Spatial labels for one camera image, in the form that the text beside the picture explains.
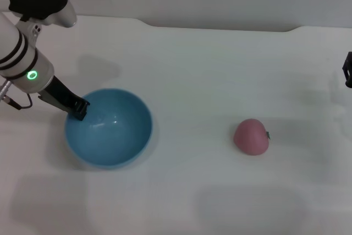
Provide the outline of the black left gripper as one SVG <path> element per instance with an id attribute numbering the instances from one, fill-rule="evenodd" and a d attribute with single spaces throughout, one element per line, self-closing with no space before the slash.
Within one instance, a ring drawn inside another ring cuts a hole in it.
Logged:
<path id="1" fill-rule="evenodd" d="M 38 94 L 40 100 L 73 114 L 79 121 L 85 118 L 90 106 L 88 101 L 71 92 L 56 76 Z"/>

